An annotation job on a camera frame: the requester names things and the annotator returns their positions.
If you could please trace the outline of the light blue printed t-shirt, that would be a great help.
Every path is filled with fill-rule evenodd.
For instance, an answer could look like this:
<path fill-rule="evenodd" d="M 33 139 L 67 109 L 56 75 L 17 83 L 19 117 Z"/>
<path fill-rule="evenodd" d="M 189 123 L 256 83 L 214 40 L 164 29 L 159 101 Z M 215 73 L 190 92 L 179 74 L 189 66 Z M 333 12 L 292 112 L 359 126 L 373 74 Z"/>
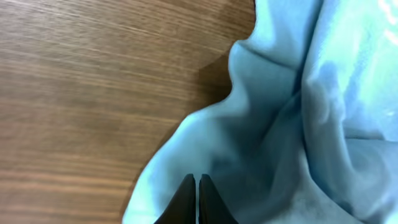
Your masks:
<path fill-rule="evenodd" d="M 188 115 L 123 223 L 154 223 L 208 174 L 239 223 L 397 222 L 397 2 L 256 1 L 231 93 Z"/>

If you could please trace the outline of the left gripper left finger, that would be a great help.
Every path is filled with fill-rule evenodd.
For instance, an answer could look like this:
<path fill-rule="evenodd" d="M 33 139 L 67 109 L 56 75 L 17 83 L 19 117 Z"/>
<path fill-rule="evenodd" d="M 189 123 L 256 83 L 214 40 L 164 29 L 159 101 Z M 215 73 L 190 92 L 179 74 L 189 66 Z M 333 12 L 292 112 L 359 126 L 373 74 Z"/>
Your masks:
<path fill-rule="evenodd" d="M 196 224 L 196 183 L 187 174 L 155 224 Z"/>

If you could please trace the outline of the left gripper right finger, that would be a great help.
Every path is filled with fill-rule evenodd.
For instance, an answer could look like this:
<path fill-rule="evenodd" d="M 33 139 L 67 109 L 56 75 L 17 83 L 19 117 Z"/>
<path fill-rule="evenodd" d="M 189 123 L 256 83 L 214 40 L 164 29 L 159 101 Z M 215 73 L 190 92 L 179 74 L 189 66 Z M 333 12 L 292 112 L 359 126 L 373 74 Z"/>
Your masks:
<path fill-rule="evenodd" d="M 208 174 L 199 183 L 199 224 L 238 224 Z"/>

